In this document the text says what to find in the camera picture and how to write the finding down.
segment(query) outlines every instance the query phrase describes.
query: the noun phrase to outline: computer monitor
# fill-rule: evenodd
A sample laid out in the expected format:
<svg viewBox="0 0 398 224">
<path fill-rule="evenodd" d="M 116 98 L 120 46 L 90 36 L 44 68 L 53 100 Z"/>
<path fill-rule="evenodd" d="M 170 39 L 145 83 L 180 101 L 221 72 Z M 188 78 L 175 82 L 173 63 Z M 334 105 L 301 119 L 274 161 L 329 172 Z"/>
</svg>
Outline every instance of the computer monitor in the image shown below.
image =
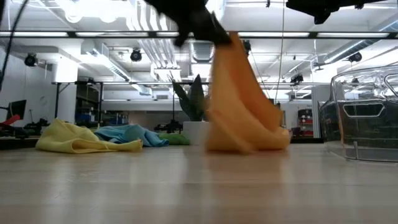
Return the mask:
<svg viewBox="0 0 398 224">
<path fill-rule="evenodd" d="M 10 119 L 12 116 L 19 115 L 21 119 L 24 119 L 26 108 L 26 100 L 10 102 L 8 104 L 8 113 L 7 119 Z"/>
</svg>

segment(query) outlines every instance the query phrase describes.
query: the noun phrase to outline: orange cloth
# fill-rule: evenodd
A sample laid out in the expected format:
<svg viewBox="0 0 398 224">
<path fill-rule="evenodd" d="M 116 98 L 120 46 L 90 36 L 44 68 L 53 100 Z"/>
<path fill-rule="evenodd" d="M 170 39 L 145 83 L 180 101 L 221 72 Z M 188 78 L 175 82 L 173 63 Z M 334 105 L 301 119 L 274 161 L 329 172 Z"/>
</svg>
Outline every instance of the orange cloth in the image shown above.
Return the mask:
<svg viewBox="0 0 398 224">
<path fill-rule="evenodd" d="M 206 148 L 243 153 L 285 149 L 290 135 L 280 127 L 283 112 L 259 87 L 238 34 L 230 37 L 232 45 L 217 47 L 213 61 Z"/>
</svg>

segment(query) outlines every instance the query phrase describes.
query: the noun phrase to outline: potted plant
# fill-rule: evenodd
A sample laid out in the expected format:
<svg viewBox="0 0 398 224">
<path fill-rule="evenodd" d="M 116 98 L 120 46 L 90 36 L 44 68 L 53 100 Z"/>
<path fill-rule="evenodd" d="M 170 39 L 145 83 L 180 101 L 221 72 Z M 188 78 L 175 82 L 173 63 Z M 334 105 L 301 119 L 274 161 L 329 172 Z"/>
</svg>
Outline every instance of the potted plant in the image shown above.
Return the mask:
<svg viewBox="0 0 398 224">
<path fill-rule="evenodd" d="M 190 121 L 183 123 L 183 135 L 190 140 L 191 145 L 200 146 L 204 144 L 208 132 L 208 122 L 203 120 L 205 118 L 206 98 L 200 75 L 197 75 L 188 93 L 175 81 L 173 81 L 173 88 L 179 98 L 181 109 L 190 118 Z"/>
</svg>

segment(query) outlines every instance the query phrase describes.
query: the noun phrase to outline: blue cloth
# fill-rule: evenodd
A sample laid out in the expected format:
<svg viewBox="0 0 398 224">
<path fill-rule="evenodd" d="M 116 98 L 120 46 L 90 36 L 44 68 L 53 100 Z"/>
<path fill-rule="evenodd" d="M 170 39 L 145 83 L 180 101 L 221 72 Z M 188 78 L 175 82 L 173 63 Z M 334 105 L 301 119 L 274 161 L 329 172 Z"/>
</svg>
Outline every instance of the blue cloth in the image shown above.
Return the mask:
<svg viewBox="0 0 398 224">
<path fill-rule="evenodd" d="M 149 131 L 138 124 L 102 127 L 96 130 L 94 134 L 101 140 L 116 144 L 122 144 L 141 139 L 144 146 L 147 147 L 162 147 L 169 145 L 169 140 L 161 140 L 157 133 Z"/>
</svg>

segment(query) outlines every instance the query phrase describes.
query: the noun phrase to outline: black cable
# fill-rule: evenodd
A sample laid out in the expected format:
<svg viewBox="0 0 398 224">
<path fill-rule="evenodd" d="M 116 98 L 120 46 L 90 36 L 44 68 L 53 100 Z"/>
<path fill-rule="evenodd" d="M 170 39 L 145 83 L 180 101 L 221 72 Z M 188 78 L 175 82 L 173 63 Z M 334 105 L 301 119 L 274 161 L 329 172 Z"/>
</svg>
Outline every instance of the black cable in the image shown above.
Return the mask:
<svg viewBox="0 0 398 224">
<path fill-rule="evenodd" d="M 12 40 L 14 38 L 14 33 L 15 33 L 16 29 L 17 29 L 18 22 L 21 19 L 21 15 L 24 12 L 24 9 L 25 9 L 25 7 L 26 7 L 28 2 L 29 2 L 29 0 L 25 0 L 24 3 L 22 3 L 22 6 L 18 10 L 18 14 L 17 14 L 17 17 L 16 17 L 16 19 L 14 21 L 14 24 L 12 25 L 9 42 L 8 42 L 7 48 L 6 48 L 6 56 L 4 57 L 4 62 L 3 62 L 2 70 L 1 70 L 1 74 L 0 74 L 0 92 L 1 92 L 1 89 L 2 89 L 2 83 L 4 81 L 4 77 L 6 76 L 7 63 L 8 63 L 8 58 L 9 58 L 10 53 L 11 53 L 11 45 L 12 45 Z"/>
</svg>

